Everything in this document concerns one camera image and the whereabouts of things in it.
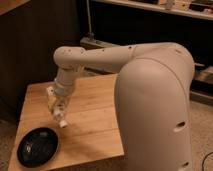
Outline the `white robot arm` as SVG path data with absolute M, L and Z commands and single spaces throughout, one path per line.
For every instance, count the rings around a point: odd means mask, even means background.
M 58 72 L 46 92 L 49 111 L 61 127 L 67 125 L 65 112 L 80 71 L 112 72 L 117 75 L 114 103 L 127 171 L 193 170 L 189 106 L 195 64 L 184 46 L 61 46 L 53 58 Z

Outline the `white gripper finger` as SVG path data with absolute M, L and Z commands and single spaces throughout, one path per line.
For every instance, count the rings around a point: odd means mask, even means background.
M 51 95 L 48 99 L 48 108 L 50 111 L 53 111 L 54 106 L 56 105 L 57 97 L 55 95 Z
M 61 102 L 60 102 L 60 109 L 62 111 L 65 111 L 67 109 L 69 103 L 70 103 L 70 98 L 69 97 L 62 98 Z

